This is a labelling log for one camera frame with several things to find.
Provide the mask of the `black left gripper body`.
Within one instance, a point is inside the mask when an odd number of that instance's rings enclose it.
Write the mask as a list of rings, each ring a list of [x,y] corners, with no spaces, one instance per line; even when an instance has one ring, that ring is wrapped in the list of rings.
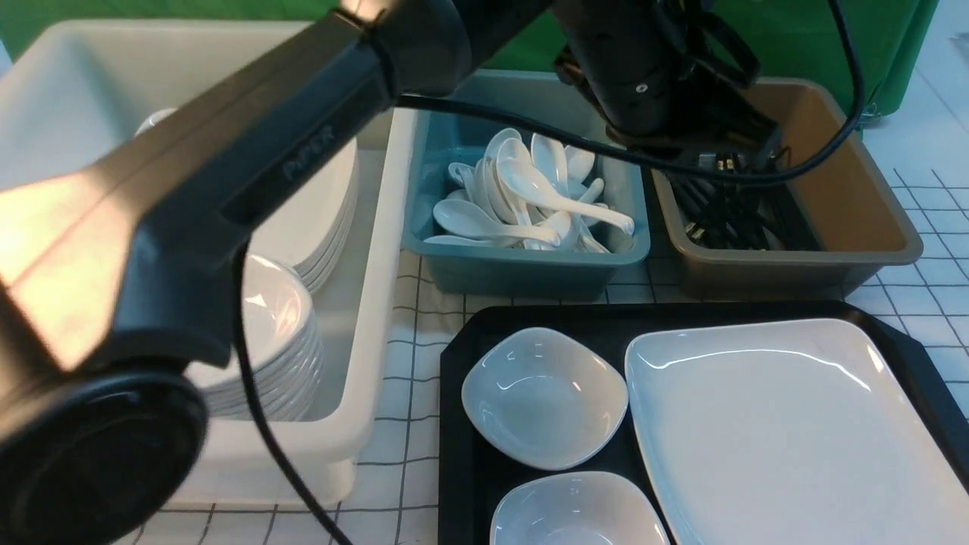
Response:
[[[778,123],[745,98],[762,72],[709,1],[556,1],[566,45],[555,59],[627,151],[696,166],[703,153],[768,162]]]

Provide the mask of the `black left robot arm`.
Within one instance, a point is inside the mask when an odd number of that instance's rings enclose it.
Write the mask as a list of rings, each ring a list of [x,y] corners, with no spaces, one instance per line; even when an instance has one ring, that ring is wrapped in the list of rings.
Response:
[[[343,1],[96,162],[2,193],[2,542],[110,544],[189,475],[208,430],[191,362],[241,359],[288,483],[339,544],[257,400],[242,325],[252,235],[392,107],[451,102],[545,11],[555,62],[623,148],[769,148],[738,91],[760,60],[709,1]]]

